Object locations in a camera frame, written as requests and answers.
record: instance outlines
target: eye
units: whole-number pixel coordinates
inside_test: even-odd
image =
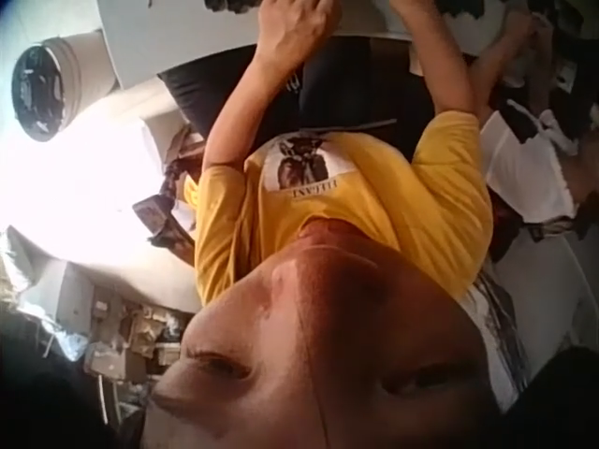
[[[383,389],[393,396],[406,396],[464,380],[470,375],[465,367],[432,365],[419,369],[409,377],[396,377],[383,382]]]
[[[240,381],[250,374],[250,369],[244,365],[216,353],[199,353],[194,359],[202,371],[223,379]]]

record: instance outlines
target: hand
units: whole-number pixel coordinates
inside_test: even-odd
[[[504,36],[525,42],[534,33],[533,16],[527,11],[512,9],[507,13],[504,24]]]
[[[290,76],[333,33],[339,0],[263,0],[256,59]]]

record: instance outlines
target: white bag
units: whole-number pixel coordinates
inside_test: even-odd
[[[21,235],[11,226],[0,234],[0,258],[15,294],[25,291],[35,283],[34,269],[22,245]]]

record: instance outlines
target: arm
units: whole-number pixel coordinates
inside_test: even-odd
[[[289,75],[272,69],[260,58],[250,63],[208,136],[203,171],[229,166],[243,172],[264,113]]]
[[[489,99],[495,84],[505,68],[518,56],[532,30],[533,19],[530,14],[510,11],[499,40],[485,49],[470,67],[470,78],[475,89],[476,113],[481,126],[484,126],[492,113]]]
[[[550,24],[537,24],[535,44],[536,55],[529,76],[529,107],[534,116],[538,117],[549,109],[551,83],[556,68],[553,61],[553,29]]]
[[[338,0],[263,0],[253,62],[216,119],[203,170],[243,171],[264,113],[287,79],[324,42],[340,18]]]
[[[437,114],[475,112],[468,69],[433,0],[391,0],[413,37]]]

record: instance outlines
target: floor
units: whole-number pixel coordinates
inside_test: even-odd
[[[21,53],[99,27],[95,0],[13,0],[0,16],[0,229],[15,226],[130,299],[195,311],[193,270],[152,248],[131,210],[162,181],[138,119],[174,108],[160,82],[112,95],[48,143],[29,139],[14,119],[10,80]]]

